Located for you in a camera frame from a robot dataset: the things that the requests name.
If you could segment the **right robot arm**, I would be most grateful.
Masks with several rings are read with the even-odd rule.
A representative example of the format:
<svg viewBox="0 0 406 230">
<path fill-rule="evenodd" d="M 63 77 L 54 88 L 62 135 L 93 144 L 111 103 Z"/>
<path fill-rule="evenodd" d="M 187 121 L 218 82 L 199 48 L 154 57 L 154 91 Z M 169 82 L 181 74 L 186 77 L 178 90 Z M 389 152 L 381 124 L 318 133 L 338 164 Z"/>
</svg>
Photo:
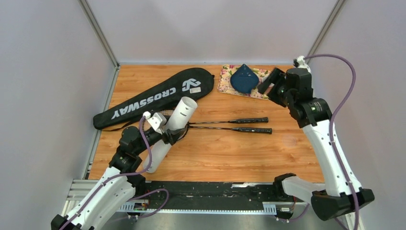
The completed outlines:
<svg viewBox="0 0 406 230">
<path fill-rule="evenodd" d="M 313 96 L 312 75 L 304 68 L 274 68 L 257 87 L 269 100 L 287 107 L 310 141 L 325 180 L 324 185 L 305 181 L 294 173 L 275 178 L 273 194 L 280 201 L 290 196 L 309 203 L 323 221 L 355 212 L 375 200 L 351 170 L 335 132 L 327 102 Z"/>
</svg>

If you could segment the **black racket bag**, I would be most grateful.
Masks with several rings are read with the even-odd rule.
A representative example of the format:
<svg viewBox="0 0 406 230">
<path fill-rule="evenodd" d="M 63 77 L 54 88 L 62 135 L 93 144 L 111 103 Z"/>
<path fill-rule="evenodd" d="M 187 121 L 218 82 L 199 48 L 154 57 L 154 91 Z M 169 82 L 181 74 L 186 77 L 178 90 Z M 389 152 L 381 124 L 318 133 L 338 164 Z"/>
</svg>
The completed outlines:
<svg viewBox="0 0 406 230">
<path fill-rule="evenodd" d="M 93 117 L 93 126 L 103 130 L 123 123 L 123 127 L 139 121 L 144 112 L 169 110 L 182 97 L 197 101 L 214 88 L 214 75 L 203 68 L 182 70 L 154 87 Z"/>
</svg>

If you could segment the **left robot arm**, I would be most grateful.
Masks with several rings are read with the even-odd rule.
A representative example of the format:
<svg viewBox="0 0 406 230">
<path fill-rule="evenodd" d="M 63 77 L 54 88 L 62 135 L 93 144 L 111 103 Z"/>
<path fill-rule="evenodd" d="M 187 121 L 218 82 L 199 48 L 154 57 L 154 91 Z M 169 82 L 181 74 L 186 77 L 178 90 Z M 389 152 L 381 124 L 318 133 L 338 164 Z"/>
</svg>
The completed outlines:
<svg viewBox="0 0 406 230">
<path fill-rule="evenodd" d="M 56 215 L 51 221 L 53 230 L 99 230 L 131 198 L 146 194 L 145 178 L 137 168 L 142 162 L 140 153 L 162 140 L 174 145 L 185 128 L 167 130 L 162 134 L 150 128 L 130 126 L 122 131 L 119 146 L 102 178 L 68 214 Z"/>
</svg>

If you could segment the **white shuttlecock tube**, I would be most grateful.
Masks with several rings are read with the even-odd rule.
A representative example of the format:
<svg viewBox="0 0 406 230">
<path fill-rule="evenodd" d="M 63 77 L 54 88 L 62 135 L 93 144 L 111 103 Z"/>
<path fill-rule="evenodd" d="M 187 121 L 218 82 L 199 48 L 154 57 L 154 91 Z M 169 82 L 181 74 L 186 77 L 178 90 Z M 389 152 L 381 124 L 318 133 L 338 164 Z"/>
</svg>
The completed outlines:
<svg viewBox="0 0 406 230">
<path fill-rule="evenodd" d="M 186 127 L 197 107 L 198 105 L 195 100 L 190 97 L 182 97 L 175 107 L 173 114 L 167 118 L 167 123 L 163 127 L 163 130 L 176 130 Z M 154 134 L 153 130 L 144 132 L 145 134 L 148 134 L 148 132 Z M 164 144 L 162 140 L 158 141 L 155 145 L 152 145 L 152 141 L 149 144 L 152 147 L 151 153 L 147 156 L 143 167 L 147 169 L 147 173 L 154 173 L 172 148 L 172 145 Z"/>
</svg>

